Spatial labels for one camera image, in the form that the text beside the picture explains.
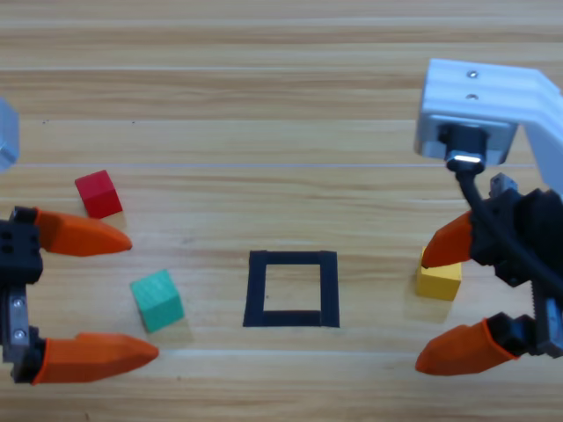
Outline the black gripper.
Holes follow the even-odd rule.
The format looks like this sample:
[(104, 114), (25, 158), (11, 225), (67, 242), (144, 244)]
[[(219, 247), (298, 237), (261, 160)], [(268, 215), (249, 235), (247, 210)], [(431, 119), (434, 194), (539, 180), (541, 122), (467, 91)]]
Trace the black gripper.
[[(526, 195), (503, 173), (490, 180), (486, 208), (494, 220), (519, 240), (533, 256), (562, 276), (562, 202), (552, 190), (536, 189)], [(470, 212), (438, 229), (422, 253), (425, 268), (449, 266), (472, 260), (493, 266), (495, 275), (511, 287), (531, 283), (533, 316), (490, 316), (486, 326), (496, 344), (507, 352), (562, 356), (562, 295), (551, 294), (532, 279), (519, 258), (511, 258), (499, 240)]]
[(100, 220), (15, 207), (1, 222), (1, 347), (15, 383), (87, 383), (143, 367), (158, 349), (124, 334), (86, 332), (74, 338), (41, 338), (29, 325), (26, 288), (43, 271), (40, 248), (90, 257), (129, 251), (132, 241)]

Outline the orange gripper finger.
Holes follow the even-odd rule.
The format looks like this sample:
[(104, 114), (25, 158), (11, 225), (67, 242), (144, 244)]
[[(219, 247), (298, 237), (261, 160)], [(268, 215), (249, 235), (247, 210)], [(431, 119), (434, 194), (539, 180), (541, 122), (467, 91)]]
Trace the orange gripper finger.
[(538, 354), (535, 319), (501, 312), (433, 338), (420, 353), (415, 369), (437, 376), (478, 374), (526, 353)]

